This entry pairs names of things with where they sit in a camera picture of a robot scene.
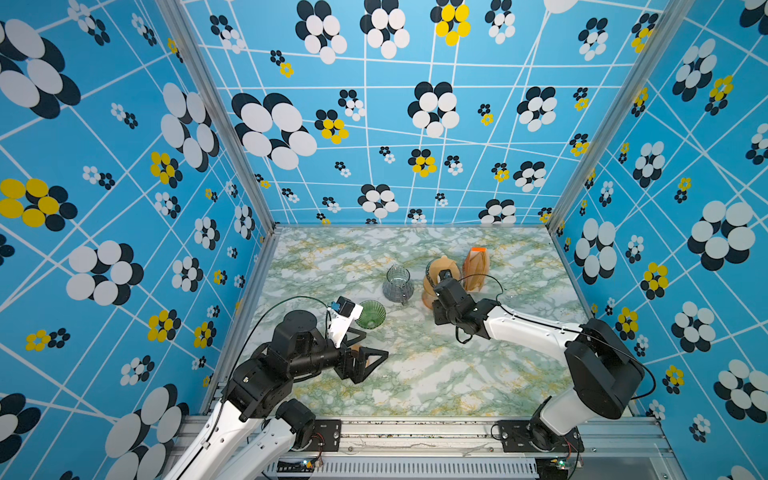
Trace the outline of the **green glass dripper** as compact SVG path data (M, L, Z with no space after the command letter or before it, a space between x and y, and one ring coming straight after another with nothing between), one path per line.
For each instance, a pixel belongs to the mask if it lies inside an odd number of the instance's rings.
M366 330L373 330L381 326L386 319L386 309L376 300L365 300L360 303L362 313L356 320L356 324Z

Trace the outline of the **grey glass pitcher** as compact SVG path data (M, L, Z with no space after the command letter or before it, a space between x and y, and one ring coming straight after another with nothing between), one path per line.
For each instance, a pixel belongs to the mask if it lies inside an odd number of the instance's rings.
M387 300L406 304L414 294L409 270L399 264L392 265L386 273L382 291Z

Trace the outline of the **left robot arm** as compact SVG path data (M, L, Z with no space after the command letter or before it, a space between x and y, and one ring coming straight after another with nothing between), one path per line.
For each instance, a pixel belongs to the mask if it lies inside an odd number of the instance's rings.
M271 340L233 370L221 400L168 478L254 479L290 450L306 447L316 416L291 398L294 385L327 369L359 384L389 356L360 346L363 332L348 339L361 311L350 302L330 309L333 326L343 329L328 335L320 333L313 313L288 312Z

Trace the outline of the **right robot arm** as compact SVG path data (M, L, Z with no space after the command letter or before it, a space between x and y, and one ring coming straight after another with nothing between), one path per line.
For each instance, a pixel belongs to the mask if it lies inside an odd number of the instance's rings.
M572 387L546 398L526 427L537 450L554 450L594 418L621 418L645 377L641 362L602 320L562 323L521 313L497 300L476 301L450 277L435 285L434 292L437 325L452 324L471 338L521 345L568 368Z

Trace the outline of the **orange coffee filter box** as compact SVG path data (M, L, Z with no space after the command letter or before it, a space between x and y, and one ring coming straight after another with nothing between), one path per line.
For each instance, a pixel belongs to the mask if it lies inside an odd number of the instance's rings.
M468 292L479 292L490 269L490 257L484 247L472 247L462 267L463 286Z

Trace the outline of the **left green circuit board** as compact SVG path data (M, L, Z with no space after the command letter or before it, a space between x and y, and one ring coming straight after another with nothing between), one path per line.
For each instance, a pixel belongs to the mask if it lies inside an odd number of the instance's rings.
M320 458L302 459L297 461L279 461L276 471L278 473L314 473L323 465Z

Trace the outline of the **green circuit board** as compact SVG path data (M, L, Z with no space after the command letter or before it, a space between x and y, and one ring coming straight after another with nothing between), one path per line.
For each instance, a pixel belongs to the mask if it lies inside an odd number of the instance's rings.
M297 461L279 461L276 471L278 473L314 473L323 465L320 458L302 459Z
M561 458L536 458L536 471L540 479L566 480L570 475L568 462Z

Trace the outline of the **right green circuit board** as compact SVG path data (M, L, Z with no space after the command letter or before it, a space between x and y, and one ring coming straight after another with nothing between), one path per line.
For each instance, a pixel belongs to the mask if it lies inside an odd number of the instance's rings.
M540 479L566 480L570 475L568 462L561 458L536 458L536 471Z

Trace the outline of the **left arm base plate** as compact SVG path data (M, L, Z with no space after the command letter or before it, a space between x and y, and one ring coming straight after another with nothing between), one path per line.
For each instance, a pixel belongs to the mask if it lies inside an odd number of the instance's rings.
M317 419L312 430L299 434L290 445L296 452L338 452L342 433L340 419Z

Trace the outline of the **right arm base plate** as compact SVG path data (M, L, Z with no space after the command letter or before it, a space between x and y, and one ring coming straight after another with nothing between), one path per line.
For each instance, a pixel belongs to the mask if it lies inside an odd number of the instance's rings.
M544 425L528 420L499 420L491 427L491 436L502 444L506 453L573 454L583 453L584 444L577 428L564 436L556 435Z

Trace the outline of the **aluminium front rail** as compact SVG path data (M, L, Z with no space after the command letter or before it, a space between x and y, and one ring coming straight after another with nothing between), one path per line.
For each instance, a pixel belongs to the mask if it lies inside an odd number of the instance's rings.
M167 475L208 419L186 421L170 451ZM651 418L591 420L577 429L584 452L506 453L491 436L502 418L341 418L338 452L289 451L254 479L540 479L536 458L568 462L567 479L681 479L660 425ZM320 458L314 473L278 473L279 461Z

